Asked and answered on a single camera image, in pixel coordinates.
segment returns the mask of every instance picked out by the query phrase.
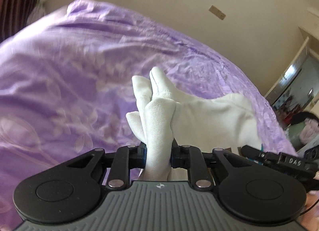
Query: beige wall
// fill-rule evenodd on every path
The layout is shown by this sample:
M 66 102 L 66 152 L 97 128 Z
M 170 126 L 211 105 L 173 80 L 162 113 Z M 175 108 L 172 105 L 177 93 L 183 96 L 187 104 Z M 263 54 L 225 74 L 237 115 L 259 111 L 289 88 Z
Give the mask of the beige wall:
M 49 11 L 73 0 L 49 0 Z M 306 0 L 99 0 L 115 3 L 209 45 L 239 66 L 265 94 L 302 44 Z M 208 9 L 226 14 L 219 20 Z

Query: black cable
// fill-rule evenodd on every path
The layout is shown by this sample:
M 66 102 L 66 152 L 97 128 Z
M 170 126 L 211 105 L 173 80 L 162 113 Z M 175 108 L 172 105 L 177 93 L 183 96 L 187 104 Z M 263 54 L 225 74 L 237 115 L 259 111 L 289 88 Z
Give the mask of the black cable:
M 303 214 L 305 214 L 305 213 L 307 213 L 307 212 L 310 211 L 311 209 L 313 209 L 313 207 L 316 206 L 318 202 L 319 202 L 319 199 L 318 199 L 310 208 L 308 208 L 308 209 L 305 210 L 303 213 L 301 213 L 300 216 L 303 215 Z

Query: silver screw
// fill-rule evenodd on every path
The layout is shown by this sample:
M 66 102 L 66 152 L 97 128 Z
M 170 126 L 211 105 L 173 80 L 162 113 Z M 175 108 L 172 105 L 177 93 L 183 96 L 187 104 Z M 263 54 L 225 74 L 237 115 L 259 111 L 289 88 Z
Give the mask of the silver screw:
M 108 185 L 112 188 L 119 188 L 124 185 L 124 181 L 122 181 L 121 179 L 113 179 L 108 182 Z
M 200 179 L 196 181 L 196 186 L 199 188 L 208 188 L 209 186 L 211 186 L 211 184 L 212 183 L 206 179 Z

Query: purple blanket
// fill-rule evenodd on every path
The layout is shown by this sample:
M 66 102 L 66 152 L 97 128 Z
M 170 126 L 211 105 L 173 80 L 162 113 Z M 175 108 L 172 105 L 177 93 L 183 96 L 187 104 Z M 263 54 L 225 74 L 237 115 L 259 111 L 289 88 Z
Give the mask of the purple blanket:
M 139 143 L 125 118 L 137 110 L 131 77 L 154 66 L 199 97 L 245 95 L 263 149 L 294 154 L 268 102 L 222 55 L 131 10 L 76 0 L 44 31 L 0 45 L 1 231 L 21 222 L 12 193 L 23 179 L 92 148 Z

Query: bed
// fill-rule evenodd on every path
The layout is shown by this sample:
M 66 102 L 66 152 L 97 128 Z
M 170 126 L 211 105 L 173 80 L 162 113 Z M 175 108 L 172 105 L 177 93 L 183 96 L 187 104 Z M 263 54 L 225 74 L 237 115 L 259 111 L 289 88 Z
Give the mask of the bed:
M 139 143 L 125 118 L 137 109 L 131 77 L 154 66 L 203 98 L 245 95 L 263 150 L 295 154 L 269 103 L 222 55 L 131 10 L 76 0 L 0 45 L 1 231 L 21 222 L 12 193 L 23 179 L 92 148 Z

